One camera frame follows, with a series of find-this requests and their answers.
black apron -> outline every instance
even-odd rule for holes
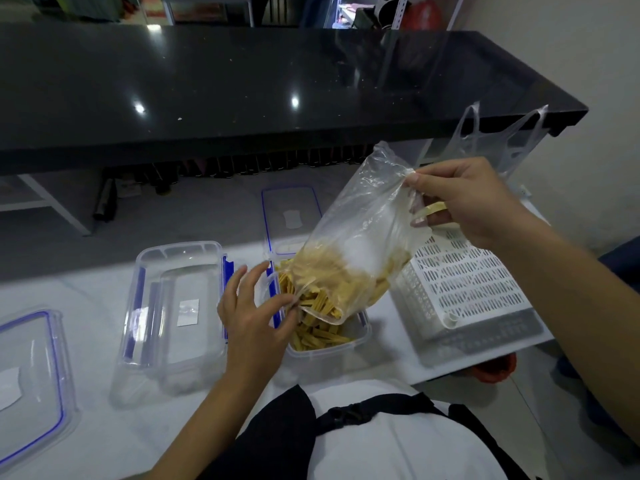
[[[462,404],[451,404],[447,416],[423,393],[382,394],[361,403],[331,408],[316,418],[311,400],[300,386],[284,392],[256,414],[244,433],[204,469],[198,480],[306,479],[316,436],[345,426],[367,423],[377,413],[432,413],[448,417],[470,429],[483,441],[509,480],[529,480]]]

container lid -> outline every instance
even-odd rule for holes
[[[281,187],[262,191],[262,210],[269,254],[293,257],[322,218],[313,187]]]
[[[214,241],[142,251],[129,296],[124,362],[155,367],[162,377],[219,362],[226,354],[217,311],[224,268],[225,255]]]
[[[61,315],[0,320],[0,472],[51,445],[77,418]]]

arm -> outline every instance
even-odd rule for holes
[[[507,266],[582,379],[640,444],[640,295],[530,213],[482,158],[420,168],[407,183]]]
[[[267,266],[254,267],[240,283],[246,273],[246,266],[242,266],[229,279],[218,305],[228,333],[227,370],[145,480],[197,478],[233,443],[278,370],[298,315],[292,309],[277,330],[269,326],[271,316],[294,299],[290,294],[277,295],[255,307],[253,290]]]

glossy black surface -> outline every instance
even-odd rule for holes
[[[587,108],[476,32],[0,25],[0,173],[373,143]]]

forearm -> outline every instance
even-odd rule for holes
[[[492,250],[587,386],[640,444],[640,296],[539,219],[509,232]]]
[[[145,480],[193,480],[236,439],[264,387],[225,374]]]

